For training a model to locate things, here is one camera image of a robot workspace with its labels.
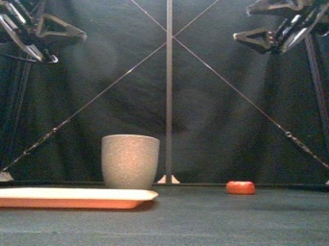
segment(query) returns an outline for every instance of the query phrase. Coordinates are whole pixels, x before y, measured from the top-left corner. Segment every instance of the tray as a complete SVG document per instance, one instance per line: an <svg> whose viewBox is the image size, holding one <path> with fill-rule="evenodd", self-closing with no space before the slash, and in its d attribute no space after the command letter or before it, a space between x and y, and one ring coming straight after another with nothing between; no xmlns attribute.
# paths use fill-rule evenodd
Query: tray
<svg viewBox="0 0 329 246"><path fill-rule="evenodd" d="M158 193L140 189L21 187L0 189L2 208L132 209Z"/></svg>

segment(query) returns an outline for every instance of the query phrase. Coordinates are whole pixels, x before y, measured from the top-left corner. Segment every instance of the speckled ceramic cup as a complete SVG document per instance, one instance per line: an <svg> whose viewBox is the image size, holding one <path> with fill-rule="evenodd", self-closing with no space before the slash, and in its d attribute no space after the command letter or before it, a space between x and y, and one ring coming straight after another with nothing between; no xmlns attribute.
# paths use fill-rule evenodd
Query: speckled ceramic cup
<svg viewBox="0 0 329 246"><path fill-rule="evenodd" d="M107 135L101 139L101 173L108 188L150 189L159 140L146 135Z"/></svg>

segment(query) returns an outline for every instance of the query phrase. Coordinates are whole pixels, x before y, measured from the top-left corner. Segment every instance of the small red container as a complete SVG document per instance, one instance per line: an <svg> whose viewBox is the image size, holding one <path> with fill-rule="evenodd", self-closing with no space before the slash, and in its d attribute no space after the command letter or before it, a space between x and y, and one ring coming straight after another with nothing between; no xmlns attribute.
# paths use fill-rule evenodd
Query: small red container
<svg viewBox="0 0 329 246"><path fill-rule="evenodd" d="M255 188L250 181L230 181L226 184L226 191L228 194L253 195L255 193Z"/></svg>

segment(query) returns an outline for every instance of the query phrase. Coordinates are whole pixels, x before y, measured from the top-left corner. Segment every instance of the black backdrop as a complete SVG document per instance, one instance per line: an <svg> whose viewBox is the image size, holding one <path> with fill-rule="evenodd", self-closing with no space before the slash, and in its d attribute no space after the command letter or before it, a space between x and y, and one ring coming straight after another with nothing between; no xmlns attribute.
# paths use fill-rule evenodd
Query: black backdrop
<svg viewBox="0 0 329 246"><path fill-rule="evenodd" d="M219 0L202 13L214 2L174 1L172 173L182 183L323 184L325 168L235 91L327 160L305 44L281 56L257 54L233 40L233 34L262 26L274 29L281 19L247 16L246 7L254 2L249 0ZM100 139L113 134L158 137L156 179L166 173L171 95L167 35L160 28L166 29L166 4L163 0L48 1L47 12L83 29L88 39L60 50L59 64L31 66L13 151L8 153L2 137L2 160L8 163L19 156L111 88L10 168L16 180L101 181ZM17 62L0 62L1 131L8 136L9 102L17 97L21 69Z"/></svg>

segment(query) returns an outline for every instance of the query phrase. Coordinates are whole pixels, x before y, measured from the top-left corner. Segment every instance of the vertical pole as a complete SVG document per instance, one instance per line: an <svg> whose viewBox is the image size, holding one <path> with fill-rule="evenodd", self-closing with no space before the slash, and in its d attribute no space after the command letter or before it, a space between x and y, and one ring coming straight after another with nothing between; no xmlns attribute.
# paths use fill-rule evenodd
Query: vertical pole
<svg viewBox="0 0 329 246"><path fill-rule="evenodd" d="M167 0L166 184L172 182L172 0Z"/></svg>

